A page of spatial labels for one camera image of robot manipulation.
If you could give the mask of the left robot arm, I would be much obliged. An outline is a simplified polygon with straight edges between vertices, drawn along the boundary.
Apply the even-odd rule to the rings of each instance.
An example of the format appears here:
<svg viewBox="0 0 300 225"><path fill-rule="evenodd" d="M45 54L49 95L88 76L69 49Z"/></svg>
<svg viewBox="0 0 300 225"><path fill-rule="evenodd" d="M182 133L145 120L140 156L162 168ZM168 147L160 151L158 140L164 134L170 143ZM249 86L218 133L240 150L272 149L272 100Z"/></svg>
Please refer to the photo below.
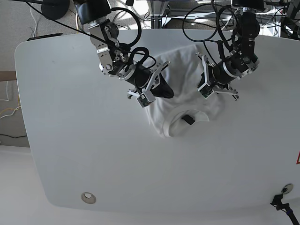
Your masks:
<svg viewBox="0 0 300 225"><path fill-rule="evenodd" d="M221 61L210 63L207 56L197 53L202 62L203 73L197 90L204 98L212 94L228 94L235 100L239 99L237 90L230 84L235 79L241 79L254 72L259 64L255 54L255 38L259 35L260 24L256 19L256 13L264 10L262 0L233 0L231 5L222 6L210 2L216 14L216 27L213 34L199 40L199 43L211 41L218 34L220 39L216 41ZM236 25L230 39L225 38L221 29L221 14L236 8L238 11L232 13Z"/></svg>

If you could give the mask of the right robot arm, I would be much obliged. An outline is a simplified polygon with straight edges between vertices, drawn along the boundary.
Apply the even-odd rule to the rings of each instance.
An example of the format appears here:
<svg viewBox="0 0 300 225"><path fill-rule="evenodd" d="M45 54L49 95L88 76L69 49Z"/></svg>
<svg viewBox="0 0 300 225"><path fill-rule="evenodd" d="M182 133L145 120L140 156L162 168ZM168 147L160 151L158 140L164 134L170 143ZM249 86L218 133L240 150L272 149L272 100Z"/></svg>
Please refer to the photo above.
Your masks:
<svg viewBox="0 0 300 225"><path fill-rule="evenodd" d="M145 47L134 45L140 40L142 27L140 19L131 10L110 7L106 0L75 0L81 24L89 25L90 40L96 47L100 60L99 67L104 75L117 77L134 86L133 94L141 100L152 102L158 98L173 98L174 92L163 78L162 69L145 67L150 57ZM138 26L136 38L129 44L118 40L119 29L107 16L113 11L123 11L132 16Z"/></svg>

